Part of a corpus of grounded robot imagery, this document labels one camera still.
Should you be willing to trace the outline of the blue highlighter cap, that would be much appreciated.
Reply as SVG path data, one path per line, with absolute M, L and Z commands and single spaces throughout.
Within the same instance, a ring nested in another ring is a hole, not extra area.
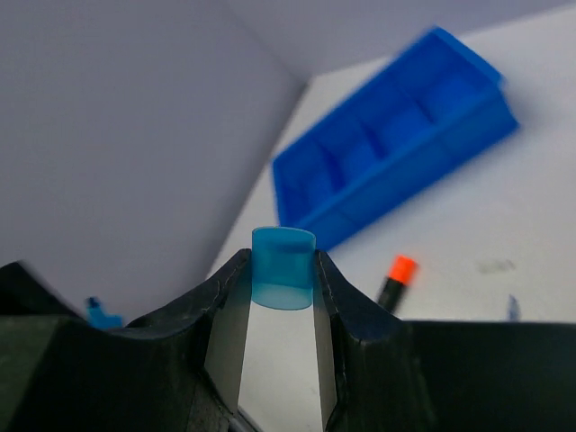
M 252 231 L 252 301 L 268 309 L 299 311 L 312 305 L 316 237 L 303 229 Z

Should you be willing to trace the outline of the orange capped black highlighter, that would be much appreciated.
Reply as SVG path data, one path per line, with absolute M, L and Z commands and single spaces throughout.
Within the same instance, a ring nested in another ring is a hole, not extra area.
M 397 255 L 379 291 L 377 303 L 389 313 L 394 313 L 418 269 L 414 259 Z

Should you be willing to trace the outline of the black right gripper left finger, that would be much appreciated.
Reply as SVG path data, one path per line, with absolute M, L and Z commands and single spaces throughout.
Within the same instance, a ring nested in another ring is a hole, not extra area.
M 21 262 L 1 269 L 4 431 L 225 431 L 239 403 L 250 253 L 122 328 L 81 318 Z

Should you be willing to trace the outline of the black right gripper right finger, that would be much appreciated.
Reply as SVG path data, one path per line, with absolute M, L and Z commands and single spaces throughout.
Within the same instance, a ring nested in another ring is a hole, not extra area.
M 314 265 L 324 430 L 574 430 L 572 324 L 404 321 Z

